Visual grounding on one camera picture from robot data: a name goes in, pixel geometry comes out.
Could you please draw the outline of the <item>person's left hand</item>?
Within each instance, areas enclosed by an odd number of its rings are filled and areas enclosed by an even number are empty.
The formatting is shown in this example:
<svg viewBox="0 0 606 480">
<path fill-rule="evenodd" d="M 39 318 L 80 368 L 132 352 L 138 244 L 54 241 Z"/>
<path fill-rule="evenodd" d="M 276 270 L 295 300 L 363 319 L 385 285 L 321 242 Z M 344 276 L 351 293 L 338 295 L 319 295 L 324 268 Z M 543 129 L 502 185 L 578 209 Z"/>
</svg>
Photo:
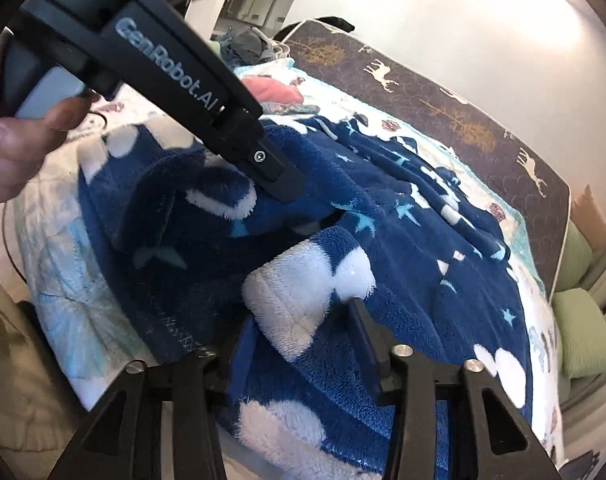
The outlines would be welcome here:
<svg viewBox="0 0 606 480">
<path fill-rule="evenodd" d="M 43 118 L 0 118 L 0 203 L 20 194 L 46 157 L 60 148 L 68 132 L 85 119 L 98 100 L 99 96 L 91 93 L 56 104 Z"/>
</svg>

